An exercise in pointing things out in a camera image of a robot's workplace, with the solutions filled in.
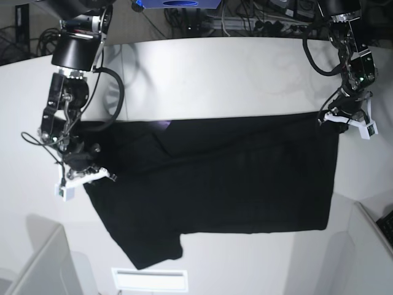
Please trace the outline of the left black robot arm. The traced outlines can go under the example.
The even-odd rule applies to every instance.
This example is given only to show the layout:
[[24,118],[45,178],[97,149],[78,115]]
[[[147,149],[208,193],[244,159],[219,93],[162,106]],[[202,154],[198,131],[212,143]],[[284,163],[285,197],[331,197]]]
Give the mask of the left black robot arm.
[[367,88],[377,77],[373,55],[363,35],[364,23],[359,1],[318,1],[321,16],[329,29],[331,44],[338,50],[341,86],[327,106],[322,121],[358,129],[369,140],[378,133],[372,119],[372,92]]

